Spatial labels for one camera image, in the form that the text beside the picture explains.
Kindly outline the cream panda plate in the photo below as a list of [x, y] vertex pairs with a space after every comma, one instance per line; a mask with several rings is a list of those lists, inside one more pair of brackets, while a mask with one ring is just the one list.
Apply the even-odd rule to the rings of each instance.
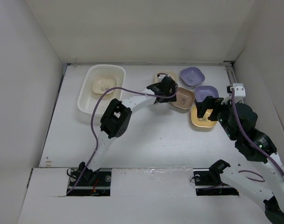
[[105, 91], [117, 86], [117, 79], [112, 75], [99, 75], [92, 82], [92, 91], [102, 95]]
[[178, 82], [178, 76], [175, 72], [173, 72], [173, 71], [161, 71], [161, 72], [158, 72], [155, 75], [154, 83], [158, 83], [158, 82], [162, 81], [162, 79], [166, 76], [172, 78], [176, 83]]

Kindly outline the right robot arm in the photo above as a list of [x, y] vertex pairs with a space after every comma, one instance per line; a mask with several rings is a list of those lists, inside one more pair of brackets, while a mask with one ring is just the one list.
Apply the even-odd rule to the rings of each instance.
[[207, 96], [196, 103], [196, 108], [198, 118], [204, 117], [207, 110], [212, 111], [208, 120], [221, 124], [238, 152], [260, 172], [268, 188], [243, 176], [224, 160], [211, 165], [205, 176], [195, 173], [196, 185], [209, 189], [229, 185], [258, 205], [271, 223], [284, 224], [284, 166], [269, 136], [256, 129], [257, 114], [234, 96], [228, 101]]

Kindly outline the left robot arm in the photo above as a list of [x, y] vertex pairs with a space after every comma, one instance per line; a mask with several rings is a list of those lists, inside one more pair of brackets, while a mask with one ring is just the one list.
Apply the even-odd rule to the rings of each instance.
[[177, 88], [178, 84], [169, 76], [163, 77], [158, 83], [147, 86], [143, 92], [120, 87], [120, 90], [133, 93], [134, 96], [125, 100], [114, 98], [110, 101], [100, 119], [99, 134], [96, 134], [93, 128], [96, 113], [96, 109], [94, 109], [91, 118], [91, 129], [96, 140], [96, 147], [88, 162], [80, 163], [77, 181], [82, 181], [86, 185], [94, 184], [97, 172], [101, 168], [111, 144], [125, 133], [131, 116], [138, 110], [150, 105], [175, 102]]

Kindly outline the white perforated plastic bin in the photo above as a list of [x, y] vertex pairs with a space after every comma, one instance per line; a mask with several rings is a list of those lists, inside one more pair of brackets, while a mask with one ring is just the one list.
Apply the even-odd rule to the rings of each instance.
[[77, 101], [78, 119], [84, 124], [89, 124], [102, 94], [113, 87], [123, 87], [125, 77], [126, 71], [121, 66], [109, 64], [92, 66], [86, 74]]

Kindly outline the purple panda plate near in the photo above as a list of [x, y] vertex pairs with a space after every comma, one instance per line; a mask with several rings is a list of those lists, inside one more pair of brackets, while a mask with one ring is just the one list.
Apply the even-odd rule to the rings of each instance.
[[203, 102], [207, 96], [212, 96], [213, 98], [218, 98], [218, 90], [210, 85], [200, 85], [194, 90], [195, 99], [197, 102]]

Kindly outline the purple panda plate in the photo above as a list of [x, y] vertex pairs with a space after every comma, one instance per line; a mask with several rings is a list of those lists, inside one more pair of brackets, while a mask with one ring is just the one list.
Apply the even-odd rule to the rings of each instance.
[[180, 77], [188, 87], [195, 88], [205, 81], [205, 75], [197, 67], [188, 67], [180, 71]]
[[207, 96], [212, 96], [213, 98], [218, 98], [218, 90], [210, 85], [200, 85], [194, 90], [195, 99], [197, 102], [203, 102]]

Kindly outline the yellow panda plate right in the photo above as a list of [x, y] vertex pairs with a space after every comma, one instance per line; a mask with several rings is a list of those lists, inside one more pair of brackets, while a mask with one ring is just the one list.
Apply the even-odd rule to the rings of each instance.
[[211, 121], [208, 118], [210, 117], [212, 109], [208, 109], [202, 118], [197, 117], [197, 108], [194, 105], [191, 109], [191, 122], [199, 128], [213, 128], [216, 126], [216, 121]]

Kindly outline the brown panda plate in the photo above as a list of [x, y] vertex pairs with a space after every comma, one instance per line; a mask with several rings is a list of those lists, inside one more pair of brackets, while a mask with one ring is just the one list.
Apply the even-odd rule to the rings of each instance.
[[188, 110], [192, 107], [194, 100], [194, 92], [183, 87], [178, 87], [176, 93], [176, 101], [171, 102], [171, 104], [177, 108]]

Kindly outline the purple panda plate far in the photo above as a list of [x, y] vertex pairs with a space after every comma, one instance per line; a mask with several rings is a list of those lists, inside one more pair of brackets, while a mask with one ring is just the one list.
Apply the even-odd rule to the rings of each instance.
[[197, 67], [188, 67], [180, 71], [180, 77], [188, 87], [195, 88], [205, 81], [205, 75]]

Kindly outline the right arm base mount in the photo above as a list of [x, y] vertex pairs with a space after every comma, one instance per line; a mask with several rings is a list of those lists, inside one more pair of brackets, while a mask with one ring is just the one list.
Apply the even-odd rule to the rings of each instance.
[[238, 196], [238, 190], [223, 183], [220, 174], [229, 163], [218, 160], [209, 168], [194, 168], [190, 182], [195, 184], [197, 196]]

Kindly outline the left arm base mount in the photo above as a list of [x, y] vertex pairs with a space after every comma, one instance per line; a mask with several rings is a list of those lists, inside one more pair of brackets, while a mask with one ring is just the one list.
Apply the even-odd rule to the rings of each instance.
[[92, 171], [85, 169], [80, 177], [81, 171], [85, 168], [85, 162], [81, 162], [77, 169], [67, 169], [69, 177], [67, 196], [110, 196], [112, 170], [98, 169]]

